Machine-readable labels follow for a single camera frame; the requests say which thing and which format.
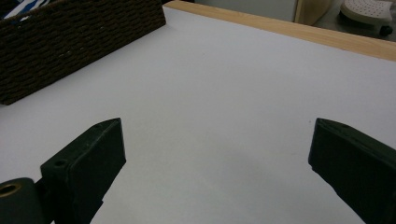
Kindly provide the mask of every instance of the white table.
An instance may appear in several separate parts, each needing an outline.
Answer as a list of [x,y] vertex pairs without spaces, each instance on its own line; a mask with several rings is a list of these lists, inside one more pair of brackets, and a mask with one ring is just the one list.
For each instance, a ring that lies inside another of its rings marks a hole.
[[165,8],[168,24],[0,106],[0,182],[94,123],[127,163],[92,223],[361,224],[314,173],[315,119],[396,147],[396,63]]

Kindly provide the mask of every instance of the white object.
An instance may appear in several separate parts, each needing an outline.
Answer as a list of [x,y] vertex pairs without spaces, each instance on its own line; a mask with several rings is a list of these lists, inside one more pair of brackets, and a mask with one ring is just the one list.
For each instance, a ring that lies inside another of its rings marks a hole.
[[95,224],[363,224],[307,162],[315,119],[396,147],[396,63],[165,8],[167,24],[0,106],[0,182],[120,117]]
[[372,25],[389,25],[392,2],[375,0],[345,0],[341,12],[354,21]]

